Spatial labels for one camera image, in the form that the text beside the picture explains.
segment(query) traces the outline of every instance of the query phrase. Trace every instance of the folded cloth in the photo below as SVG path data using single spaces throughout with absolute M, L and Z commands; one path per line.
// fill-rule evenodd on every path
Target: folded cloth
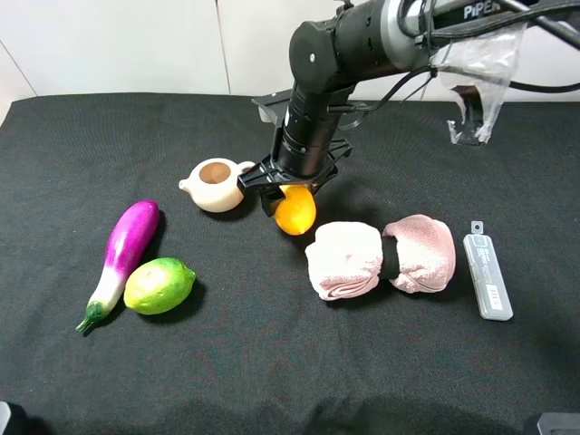
M 382 240 L 376 228 L 361 222 L 323 225 L 305 252 L 310 281 L 325 301 L 363 295 L 379 284 Z
M 423 215 L 387 225 L 382 235 L 397 238 L 401 273 L 391 283 L 407 293 L 443 290 L 455 272 L 455 245 L 443 222 Z

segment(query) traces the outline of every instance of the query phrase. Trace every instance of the purple eggplant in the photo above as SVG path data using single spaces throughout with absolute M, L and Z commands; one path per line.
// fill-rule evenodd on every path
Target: purple eggplant
M 125 283 L 137 268 L 159 220 L 160 209 L 153 201 L 140 201 L 123 213 L 109 237 L 101 280 L 77 331 L 84 333 L 104 319 L 119 302 Z

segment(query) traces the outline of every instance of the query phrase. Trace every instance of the teapot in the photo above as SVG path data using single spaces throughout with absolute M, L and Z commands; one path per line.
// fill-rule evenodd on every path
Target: teapot
M 199 163 L 179 188 L 189 193 L 196 205 L 211 213 L 222 213 L 238 206 L 244 195 L 237 188 L 237 176 L 254 167 L 245 161 L 236 164 L 228 159 L 207 159 Z

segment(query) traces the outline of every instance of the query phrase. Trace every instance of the black fabric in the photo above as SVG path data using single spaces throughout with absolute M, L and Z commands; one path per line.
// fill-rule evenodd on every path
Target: black fabric
M 380 279 L 395 279 L 401 272 L 396 237 L 382 237 L 382 265 Z
M 580 409 L 580 105 L 505 104 L 491 142 L 450 144 L 453 103 L 389 103 L 348 138 L 316 225 L 423 213 L 458 251 L 448 289 L 388 282 L 325 303 L 314 231 L 287 237 L 254 199 L 201 212 L 178 189 L 200 161 L 262 159 L 248 98 L 93 95 L 13 105 L 0 130 L 0 400 L 55 434 L 518 434 Z M 174 311 L 122 302 L 74 331 L 133 202 L 164 218 L 145 259 L 198 273 Z M 514 309 L 485 321 L 461 240 L 482 220 Z

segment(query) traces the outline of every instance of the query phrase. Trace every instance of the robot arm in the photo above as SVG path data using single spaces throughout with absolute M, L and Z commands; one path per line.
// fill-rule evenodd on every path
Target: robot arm
M 357 6 L 347 0 L 332 19 L 302 23 L 290 41 L 293 89 L 254 101 L 263 121 L 275 124 L 275 136 L 270 155 L 239 177 L 242 192 L 259 189 L 268 216 L 284 197 L 280 185 L 304 184 L 316 192 L 337 174 L 336 161 L 352 150 L 346 140 L 334 140 L 334 133 L 341 116 L 353 107 L 348 98 L 357 83 L 431 71 L 430 57 L 450 42 L 450 35 L 476 34 L 478 29 L 485 33 L 494 30 L 490 25 L 516 20 L 517 15 L 506 9 L 536 14 L 530 19 L 537 20 L 538 13 L 530 13 L 526 5 L 498 1 L 506 4 L 504 9 L 492 0 L 438 0 L 436 4 L 431 0 L 369 0 Z M 575 5 L 574 0 L 566 1 Z M 577 32 L 539 18 L 544 22 L 538 24 L 553 34 L 565 34 L 569 43 L 580 48 Z

